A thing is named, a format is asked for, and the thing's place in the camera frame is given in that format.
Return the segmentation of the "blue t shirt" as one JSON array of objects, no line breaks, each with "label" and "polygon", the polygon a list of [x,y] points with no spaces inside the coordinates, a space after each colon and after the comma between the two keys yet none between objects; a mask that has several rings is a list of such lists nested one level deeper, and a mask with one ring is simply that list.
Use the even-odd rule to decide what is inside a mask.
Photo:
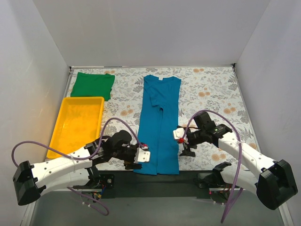
[{"label": "blue t shirt", "polygon": [[150,160],[135,173],[145,175],[179,174],[179,146],[173,137],[178,126],[181,79],[144,77],[143,105],[138,138],[149,147]]}]

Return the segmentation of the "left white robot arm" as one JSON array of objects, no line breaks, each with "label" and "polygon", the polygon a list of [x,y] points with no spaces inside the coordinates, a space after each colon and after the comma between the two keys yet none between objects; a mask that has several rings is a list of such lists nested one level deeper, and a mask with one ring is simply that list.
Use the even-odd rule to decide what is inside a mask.
[{"label": "left white robot arm", "polygon": [[67,156],[35,164],[20,163],[13,176],[18,205],[30,204],[46,193],[65,187],[111,188],[114,176],[100,173],[97,165],[116,158],[124,162],[126,170],[139,170],[142,163],[150,159],[148,146],[134,145],[131,140],[131,135],[121,130],[111,137],[98,138]]}]

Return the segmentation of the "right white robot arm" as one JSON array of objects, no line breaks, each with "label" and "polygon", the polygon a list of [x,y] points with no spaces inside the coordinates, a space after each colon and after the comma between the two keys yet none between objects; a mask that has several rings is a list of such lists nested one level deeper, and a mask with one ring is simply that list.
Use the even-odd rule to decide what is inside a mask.
[{"label": "right white robot arm", "polygon": [[232,155],[238,166],[223,162],[214,167],[203,181],[207,184],[222,186],[232,184],[255,194],[261,203],[275,210],[298,193],[291,165],[276,161],[256,151],[240,141],[231,125],[216,125],[208,112],[202,110],[192,116],[196,127],[178,126],[173,131],[174,139],[183,145],[182,155],[195,156],[191,149],[199,144],[209,143]]}]

